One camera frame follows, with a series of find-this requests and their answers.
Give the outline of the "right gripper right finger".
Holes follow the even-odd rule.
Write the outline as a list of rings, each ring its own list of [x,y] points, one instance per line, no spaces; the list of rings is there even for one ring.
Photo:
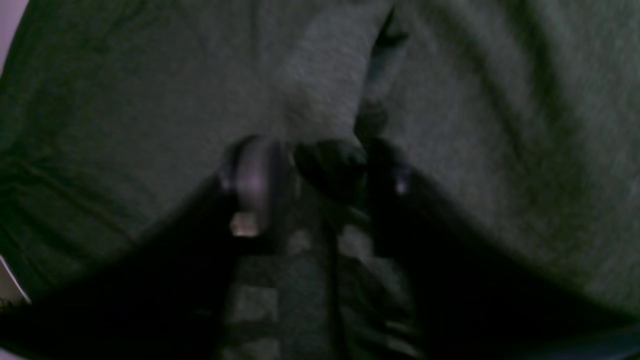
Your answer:
[[[430,360],[637,360],[639,319],[542,276],[490,243],[402,153],[371,141],[375,248],[409,282]]]

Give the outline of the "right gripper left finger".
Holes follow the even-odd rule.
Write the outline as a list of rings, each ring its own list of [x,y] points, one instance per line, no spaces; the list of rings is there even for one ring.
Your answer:
[[[1,314],[3,360],[212,360],[240,258],[272,248],[291,167],[248,136],[142,245]]]

